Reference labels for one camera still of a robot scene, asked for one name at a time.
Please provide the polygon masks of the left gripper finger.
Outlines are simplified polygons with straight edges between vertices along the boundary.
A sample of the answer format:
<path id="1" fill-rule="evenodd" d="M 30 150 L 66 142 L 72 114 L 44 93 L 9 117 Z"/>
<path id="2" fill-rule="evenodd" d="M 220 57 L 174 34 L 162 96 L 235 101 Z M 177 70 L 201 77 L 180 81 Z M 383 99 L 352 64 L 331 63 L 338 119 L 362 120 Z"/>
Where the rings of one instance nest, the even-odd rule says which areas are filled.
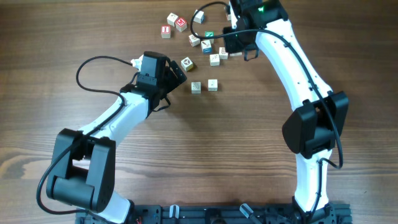
<path id="1" fill-rule="evenodd" d="M 167 108 L 169 108 L 171 106 L 171 102 L 170 102 L 170 100 L 167 97 L 165 97 L 164 100 L 167 102 L 167 105 L 166 106 L 161 106 L 158 109 L 152 110 L 152 112 L 159 112 L 159 111 L 165 110 L 165 109 L 167 109 Z"/>
<path id="2" fill-rule="evenodd" d="M 183 84 L 186 80 L 187 77 L 183 73 L 183 70 L 178 66 L 176 61 L 171 61 L 169 63 L 170 65 L 170 78 L 169 78 L 169 90 L 174 90 L 181 84 Z"/>

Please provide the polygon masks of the wooden block bear drawing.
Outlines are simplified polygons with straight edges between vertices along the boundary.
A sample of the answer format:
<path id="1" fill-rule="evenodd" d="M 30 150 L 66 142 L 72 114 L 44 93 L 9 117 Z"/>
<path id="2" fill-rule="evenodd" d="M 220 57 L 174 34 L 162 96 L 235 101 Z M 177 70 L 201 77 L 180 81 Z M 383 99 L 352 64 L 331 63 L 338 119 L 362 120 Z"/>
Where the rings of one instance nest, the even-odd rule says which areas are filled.
<path id="1" fill-rule="evenodd" d="M 201 93 L 201 83 L 200 82 L 192 82 L 191 90 L 192 90 L 192 94 L 200 94 Z"/>

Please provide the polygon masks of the wooden block green side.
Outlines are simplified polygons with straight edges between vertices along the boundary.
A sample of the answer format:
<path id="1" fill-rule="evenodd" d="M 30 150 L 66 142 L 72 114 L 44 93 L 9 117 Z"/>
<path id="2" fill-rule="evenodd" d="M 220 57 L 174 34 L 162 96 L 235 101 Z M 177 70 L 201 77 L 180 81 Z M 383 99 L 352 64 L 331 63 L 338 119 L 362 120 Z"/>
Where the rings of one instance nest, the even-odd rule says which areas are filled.
<path id="1" fill-rule="evenodd" d="M 218 91 L 217 79 L 209 79 L 208 80 L 208 91 Z"/>

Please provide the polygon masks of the blue H letter block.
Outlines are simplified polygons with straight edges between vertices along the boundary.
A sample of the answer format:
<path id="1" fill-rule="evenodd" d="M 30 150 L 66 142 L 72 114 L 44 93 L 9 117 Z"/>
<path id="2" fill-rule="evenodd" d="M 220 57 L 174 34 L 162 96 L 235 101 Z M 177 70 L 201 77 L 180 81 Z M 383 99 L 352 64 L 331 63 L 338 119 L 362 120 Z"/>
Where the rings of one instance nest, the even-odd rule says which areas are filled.
<path id="1" fill-rule="evenodd" d="M 242 52 L 237 52 L 237 53 L 229 54 L 229 56 L 231 56 L 231 57 L 237 57 L 237 56 L 242 56 L 242 55 L 243 55 Z"/>

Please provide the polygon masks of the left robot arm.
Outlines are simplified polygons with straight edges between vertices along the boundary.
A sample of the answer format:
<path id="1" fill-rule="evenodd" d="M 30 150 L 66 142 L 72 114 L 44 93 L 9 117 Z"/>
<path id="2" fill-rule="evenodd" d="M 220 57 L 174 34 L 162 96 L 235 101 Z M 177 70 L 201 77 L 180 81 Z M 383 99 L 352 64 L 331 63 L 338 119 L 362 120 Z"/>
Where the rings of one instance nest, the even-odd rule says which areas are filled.
<path id="1" fill-rule="evenodd" d="M 76 214 L 78 223 L 141 223 L 135 204 L 114 189 L 116 148 L 131 130 L 163 108 L 161 100 L 187 77 L 176 61 L 146 51 L 128 63 L 137 68 L 132 80 L 115 92 L 117 100 L 92 123 L 75 131 L 63 129 L 56 137 L 52 161 L 36 193 L 38 206 L 53 215 Z M 42 202 L 41 193 L 73 206 L 55 211 Z"/>

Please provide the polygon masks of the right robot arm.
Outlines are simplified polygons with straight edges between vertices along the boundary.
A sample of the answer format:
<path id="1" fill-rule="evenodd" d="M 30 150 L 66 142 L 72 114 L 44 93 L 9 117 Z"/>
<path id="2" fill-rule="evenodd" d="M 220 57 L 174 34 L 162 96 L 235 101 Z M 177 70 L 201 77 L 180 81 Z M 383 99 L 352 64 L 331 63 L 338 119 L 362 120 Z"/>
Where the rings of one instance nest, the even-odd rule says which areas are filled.
<path id="1" fill-rule="evenodd" d="M 230 1 L 231 27 L 224 29 L 228 52 L 263 52 L 289 97 L 292 114 L 282 126 L 288 148 L 295 154 L 297 188 L 294 211 L 300 223 L 336 223 L 326 194 L 327 168 L 343 166 L 341 133 L 348 97 L 334 93 L 302 50 L 279 1 Z"/>

